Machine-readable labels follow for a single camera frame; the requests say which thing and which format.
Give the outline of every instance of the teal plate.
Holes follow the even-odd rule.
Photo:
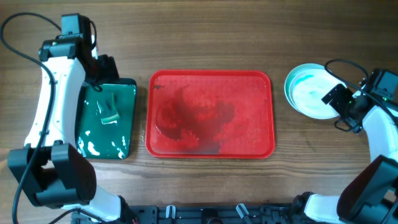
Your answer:
[[[85,158],[125,159],[134,120],[136,82],[123,78],[101,88],[101,92],[90,86],[81,90],[75,130],[78,152]]]

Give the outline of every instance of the wooden tabletop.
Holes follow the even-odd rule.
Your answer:
[[[60,24],[79,12],[96,24],[100,54],[114,56],[119,74],[139,86],[130,155],[91,160],[98,183],[130,205],[203,205],[289,202],[312,191],[336,195],[367,166],[366,133],[344,133],[334,119],[295,111],[283,85],[303,63],[333,58],[371,71],[398,71],[396,1],[12,1],[0,0],[0,21],[38,12]],[[58,34],[34,17],[10,22],[6,40],[37,58],[42,42]],[[145,149],[147,87],[160,69],[261,70],[272,80],[276,149],[267,159],[156,159]],[[358,83],[362,74],[340,74]],[[17,181],[7,167],[10,149],[23,146],[35,116],[41,71],[0,45],[0,223],[11,222]],[[48,223],[60,210],[34,208],[25,195],[21,223]],[[61,222],[68,223],[69,218]]]

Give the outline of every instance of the robotic arm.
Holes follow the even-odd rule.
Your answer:
[[[44,41],[39,50],[40,60],[55,78],[47,133],[38,145],[51,91],[43,69],[39,105],[25,147],[12,150],[8,157],[9,168],[20,182],[34,151],[39,150],[22,188],[34,206],[78,210],[84,215],[73,214],[75,223],[398,223],[397,215],[392,214],[397,203],[383,199],[388,190],[398,187],[398,129],[379,105],[343,85],[337,85],[323,101],[339,112],[350,131],[365,129],[372,163],[341,196],[305,192],[293,203],[247,208],[243,204],[236,208],[129,207],[121,196],[96,184],[93,166],[76,150],[75,120],[81,87],[91,85],[101,91],[100,84],[119,78],[112,57],[96,57],[90,23],[79,14],[62,16],[62,34]],[[382,99],[397,116],[397,86],[396,74],[375,70],[363,90]],[[43,168],[49,160],[54,167]]]

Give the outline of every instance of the red tray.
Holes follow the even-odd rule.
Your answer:
[[[274,151],[271,81],[260,71],[161,70],[150,79],[155,157],[262,159]]]

